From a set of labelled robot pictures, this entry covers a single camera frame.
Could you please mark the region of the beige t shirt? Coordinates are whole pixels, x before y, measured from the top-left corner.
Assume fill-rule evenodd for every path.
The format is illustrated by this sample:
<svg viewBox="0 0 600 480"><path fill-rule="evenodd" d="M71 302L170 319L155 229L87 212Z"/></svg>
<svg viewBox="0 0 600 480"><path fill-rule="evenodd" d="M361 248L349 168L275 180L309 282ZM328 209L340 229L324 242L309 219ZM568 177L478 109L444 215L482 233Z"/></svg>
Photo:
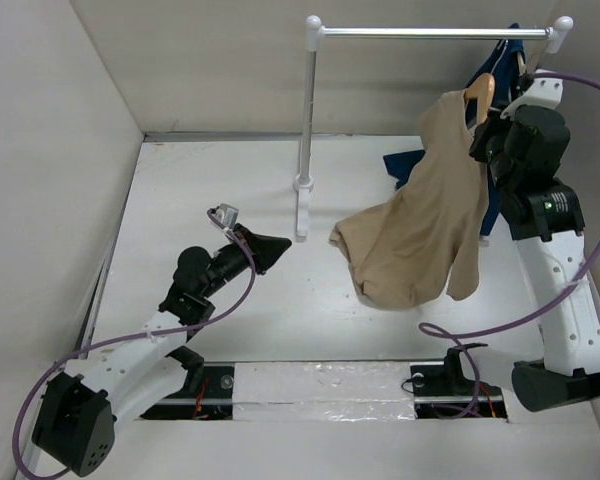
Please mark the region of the beige t shirt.
<svg viewBox="0 0 600 480"><path fill-rule="evenodd" d="M446 294L470 297L479 285L480 228L487 173L473 160L461 91L443 94L420 118L424 157L383 204L337 222L330 242L349 263L371 304L410 309Z"/></svg>

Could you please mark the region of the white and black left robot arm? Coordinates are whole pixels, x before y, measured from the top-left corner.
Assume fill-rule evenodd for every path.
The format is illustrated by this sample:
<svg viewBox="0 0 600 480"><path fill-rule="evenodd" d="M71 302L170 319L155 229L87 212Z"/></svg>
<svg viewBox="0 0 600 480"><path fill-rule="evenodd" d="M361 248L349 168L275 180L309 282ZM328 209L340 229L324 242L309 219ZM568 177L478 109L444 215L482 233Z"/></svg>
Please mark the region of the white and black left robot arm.
<svg viewBox="0 0 600 480"><path fill-rule="evenodd" d="M243 271L265 274L292 245L241 224L225 233L230 242L215 254L198 246L180 254L173 283L140 336L119 342L89 370L48 382L32 441L67 471L92 474L123 425L172 393L200 390L204 359L186 344L212 322L211 296Z"/></svg>

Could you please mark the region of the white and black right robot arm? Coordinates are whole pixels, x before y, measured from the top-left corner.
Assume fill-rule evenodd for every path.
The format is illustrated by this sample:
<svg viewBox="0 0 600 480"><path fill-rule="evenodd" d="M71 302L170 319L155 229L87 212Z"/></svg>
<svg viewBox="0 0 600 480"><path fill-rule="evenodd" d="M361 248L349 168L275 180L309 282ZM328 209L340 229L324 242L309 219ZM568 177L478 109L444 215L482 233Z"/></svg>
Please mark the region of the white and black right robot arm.
<svg viewBox="0 0 600 480"><path fill-rule="evenodd" d="M505 363L505 389L539 412L600 397L600 322L584 271L585 222L576 192L556 176L570 141L562 115L523 105L490 111L470 156L486 165L539 305L539 360Z"/></svg>

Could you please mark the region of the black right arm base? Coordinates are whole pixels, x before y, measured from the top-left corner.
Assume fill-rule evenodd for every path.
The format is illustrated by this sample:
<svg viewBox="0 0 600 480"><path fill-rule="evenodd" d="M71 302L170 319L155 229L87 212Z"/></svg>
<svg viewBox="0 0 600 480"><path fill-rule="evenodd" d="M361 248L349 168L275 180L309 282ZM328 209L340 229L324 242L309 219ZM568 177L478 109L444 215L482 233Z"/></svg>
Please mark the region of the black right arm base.
<svg viewBox="0 0 600 480"><path fill-rule="evenodd" d="M401 389L412 396L417 419L455 416L508 419L502 390L482 382L475 399L476 383L463 373L462 361L467 361L465 351L481 346L481 343L454 346L447 350L443 359L410 364L409 375L401 382Z"/></svg>

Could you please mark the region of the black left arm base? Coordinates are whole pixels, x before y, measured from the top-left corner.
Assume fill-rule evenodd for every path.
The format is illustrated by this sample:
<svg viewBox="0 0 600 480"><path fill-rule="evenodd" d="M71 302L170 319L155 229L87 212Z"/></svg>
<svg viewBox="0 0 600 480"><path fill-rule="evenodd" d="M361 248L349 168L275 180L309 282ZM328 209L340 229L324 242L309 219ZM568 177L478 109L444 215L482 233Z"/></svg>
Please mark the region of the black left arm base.
<svg viewBox="0 0 600 480"><path fill-rule="evenodd" d="M150 407L140 418L154 421L231 420L235 363L207 363L188 347L180 347L170 357L186 371L183 386Z"/></svg>

